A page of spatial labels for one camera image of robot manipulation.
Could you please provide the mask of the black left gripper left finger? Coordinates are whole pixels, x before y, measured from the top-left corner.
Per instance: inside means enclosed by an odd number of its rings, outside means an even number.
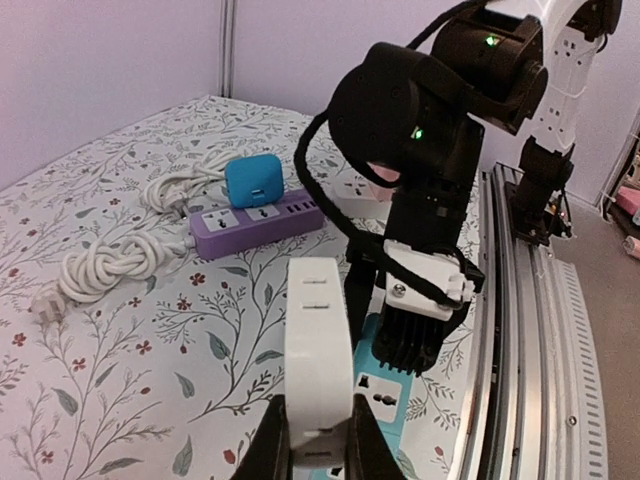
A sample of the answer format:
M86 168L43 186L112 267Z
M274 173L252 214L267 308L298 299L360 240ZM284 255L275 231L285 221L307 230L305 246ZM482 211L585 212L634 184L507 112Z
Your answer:
M253 440L231 480L290 480L292 451L283 394L269 402Z

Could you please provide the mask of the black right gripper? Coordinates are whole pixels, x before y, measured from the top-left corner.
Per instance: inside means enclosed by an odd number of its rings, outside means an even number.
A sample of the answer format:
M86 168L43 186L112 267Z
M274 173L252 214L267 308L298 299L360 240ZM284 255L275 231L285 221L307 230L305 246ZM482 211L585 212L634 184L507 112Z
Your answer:
M348 242L346 260L350 267L344 293L352 345L356 347L363 340L374 289L381 288L383 306L368 350L382 366L420 375L435 365L444 340L465 321L474 296L484 286L485 275L450 245L428 245L419 251L378 234L369 237L456 304L441 304L418 293L377 266L354 241Z

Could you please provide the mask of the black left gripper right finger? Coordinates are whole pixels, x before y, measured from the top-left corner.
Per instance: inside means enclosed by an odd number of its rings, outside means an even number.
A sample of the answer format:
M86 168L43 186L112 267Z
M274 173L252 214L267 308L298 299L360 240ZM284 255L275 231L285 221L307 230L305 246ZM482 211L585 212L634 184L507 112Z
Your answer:
M362 394L353 397L344 470L348 480L406 479Z

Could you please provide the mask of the teal power strip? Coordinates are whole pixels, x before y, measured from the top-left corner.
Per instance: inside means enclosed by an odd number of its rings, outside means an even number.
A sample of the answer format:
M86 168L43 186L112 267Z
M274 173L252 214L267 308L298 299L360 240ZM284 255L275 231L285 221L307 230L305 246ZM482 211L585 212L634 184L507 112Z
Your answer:
M364 338L353 353L353 396L362 394L378 422L383 436L392 451L397 454L403 430L403 414L407 407L412 377L380 366L368 348L372 345L374 327L379 316L370 314L364 323ZM344 462L332 468L311 469L314 479L344 479Z

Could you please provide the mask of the white plug adapter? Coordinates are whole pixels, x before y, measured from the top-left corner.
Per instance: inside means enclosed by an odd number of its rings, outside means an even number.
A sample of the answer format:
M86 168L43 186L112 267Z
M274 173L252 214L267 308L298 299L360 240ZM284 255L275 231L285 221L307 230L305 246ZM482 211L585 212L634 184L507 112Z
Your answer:
M354 362L333 258L288 263L284 373L293 463L311 469L341 465L353 409Z

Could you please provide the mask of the white power strip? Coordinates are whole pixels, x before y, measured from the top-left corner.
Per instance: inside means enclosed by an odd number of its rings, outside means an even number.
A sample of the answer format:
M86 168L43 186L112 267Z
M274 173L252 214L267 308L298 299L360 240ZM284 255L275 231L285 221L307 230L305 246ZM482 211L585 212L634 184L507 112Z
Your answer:
M385 221L393 193L358 174L344 173L333 181L331 199L349 218Z

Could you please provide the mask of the blue plug adapter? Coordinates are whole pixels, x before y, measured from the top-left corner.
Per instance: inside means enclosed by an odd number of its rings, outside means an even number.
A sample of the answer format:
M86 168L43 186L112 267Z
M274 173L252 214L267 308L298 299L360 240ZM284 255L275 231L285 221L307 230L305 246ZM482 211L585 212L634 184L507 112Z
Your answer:
M224 174L234 208L261 207L279 201L284 195L282 163L274 154L231 160Z

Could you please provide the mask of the light pink cube socket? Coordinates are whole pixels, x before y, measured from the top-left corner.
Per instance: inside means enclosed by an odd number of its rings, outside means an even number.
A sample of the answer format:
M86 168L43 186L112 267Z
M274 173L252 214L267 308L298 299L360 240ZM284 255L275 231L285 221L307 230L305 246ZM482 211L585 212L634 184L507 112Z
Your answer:
M382 180L394 182L399 179L400 174L395 170L368 163L373 173ZM394 188L382 187L371 180L367 181L368 190L365 198L369 201L390 202L395 191Z

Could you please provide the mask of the purple power strip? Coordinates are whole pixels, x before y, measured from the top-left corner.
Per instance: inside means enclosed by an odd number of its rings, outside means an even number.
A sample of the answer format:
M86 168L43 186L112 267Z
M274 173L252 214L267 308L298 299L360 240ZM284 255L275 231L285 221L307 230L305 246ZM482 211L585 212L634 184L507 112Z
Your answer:
M274 204L192 214L189 231L197 255L216 260L321 229L323 224L322 211L305 189L298 189L286 192Z

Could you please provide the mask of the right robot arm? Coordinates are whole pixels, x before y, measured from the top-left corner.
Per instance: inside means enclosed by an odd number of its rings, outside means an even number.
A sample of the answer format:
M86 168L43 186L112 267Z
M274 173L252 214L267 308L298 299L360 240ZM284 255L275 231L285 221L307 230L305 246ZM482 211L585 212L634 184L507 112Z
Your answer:
M577 109L621 10L618 1L464 1L405 46L373 45L306 128L294 166L348 238L354 342L374 289L385 290L371 348L383 366L429 370L483 287L457 242L486 124L516 134L533 121L522 177L504 189L510 232L533 245L570 234ZM306 153L322 126L357 173L392 190L383 234L355 226L310 173Z

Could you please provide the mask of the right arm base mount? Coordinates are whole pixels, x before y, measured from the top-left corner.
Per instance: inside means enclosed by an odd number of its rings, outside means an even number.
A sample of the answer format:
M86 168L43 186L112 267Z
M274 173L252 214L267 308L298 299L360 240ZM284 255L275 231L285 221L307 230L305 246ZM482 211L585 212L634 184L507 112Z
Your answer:
M573 237L570 205L565 189L550 199L539 213L531 213L516 204L517 185L507 181L504 193L507 200L509 222L512 235L529 244L549 246L552 237L570 239Z

